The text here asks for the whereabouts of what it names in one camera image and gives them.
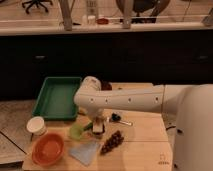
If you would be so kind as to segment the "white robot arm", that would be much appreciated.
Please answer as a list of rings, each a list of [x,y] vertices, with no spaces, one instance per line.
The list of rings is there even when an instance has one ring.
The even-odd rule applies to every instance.
[[[74,103],[90,119],[103,109],[174,114],[172,171],[213,171],[213,84],[103,90],[99,79],[87,76]]]

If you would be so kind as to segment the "dark brown object behind arm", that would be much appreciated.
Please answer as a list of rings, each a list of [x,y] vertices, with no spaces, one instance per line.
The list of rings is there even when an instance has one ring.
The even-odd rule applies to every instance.
[[[102,81],[101,82],[101,89],[102,90],[111,90],[112,89],[112,85],[109,82]]]

